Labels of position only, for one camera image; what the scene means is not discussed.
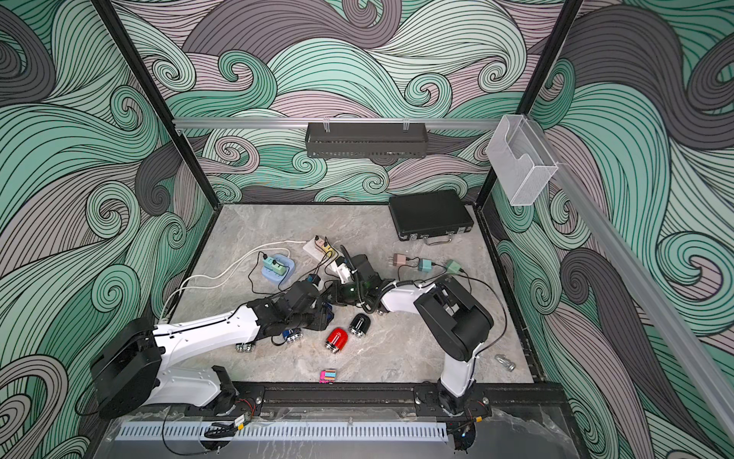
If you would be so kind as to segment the light green USB charger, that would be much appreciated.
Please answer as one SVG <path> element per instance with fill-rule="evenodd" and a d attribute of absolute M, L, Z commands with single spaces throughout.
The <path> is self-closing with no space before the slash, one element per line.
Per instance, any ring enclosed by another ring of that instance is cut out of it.
<path fill-rule="evenodd" d="M 463 275 L 464 274 L 464 268 L 463 266 L 457 262 L 456 260 L 449 260 L 445 264 L 445 271 L 447 273 L 450 273 L 451 275 Z"/>

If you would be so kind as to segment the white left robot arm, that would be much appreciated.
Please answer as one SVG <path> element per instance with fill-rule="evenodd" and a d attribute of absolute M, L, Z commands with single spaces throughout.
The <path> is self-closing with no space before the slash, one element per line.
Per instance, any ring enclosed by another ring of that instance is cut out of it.
<path fill-rule="evenodd" d="M 154 325 L 133 319 L 90 363 L 97 414 L 112 420 L 144 405 L 189 405 L 211 416 L 231 412 L 239 392 L 227 369 L 183 368 L 182 362 L 294 328 L 326 329 L 333 312 L 320 298 L 320 283 L 318 275 L 309 275 L 282 293 L 196 321 Z"/>

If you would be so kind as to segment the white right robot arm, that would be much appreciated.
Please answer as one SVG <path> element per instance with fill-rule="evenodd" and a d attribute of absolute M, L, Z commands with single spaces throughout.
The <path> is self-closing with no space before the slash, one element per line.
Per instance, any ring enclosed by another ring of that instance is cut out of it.
<path fill-rule="evenodd" d="M 325 301 L 334 306 L 356 306 L 363 313 L 407 313 L 419 316 L 445 352 L 438 388 L 458 402 L 472 390 L 479 354 L 489 347 L 494 319 L 459 279 L 464 273 L 445 268 L 424 279 L 380 277 L 364 256 L 344 259 L 339 279 L 325 290 Z"/>

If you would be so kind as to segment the teal USB charger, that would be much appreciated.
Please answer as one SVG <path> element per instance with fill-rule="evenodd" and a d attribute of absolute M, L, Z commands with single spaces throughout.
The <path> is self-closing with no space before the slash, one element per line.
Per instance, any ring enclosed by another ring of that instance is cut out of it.
<path fill-rule="evenodd" d="M 417 264 L 417 269 L 421 273 L 430 273 L 433 270 L 434 262 L 430 259 L 420 258 Z"/>

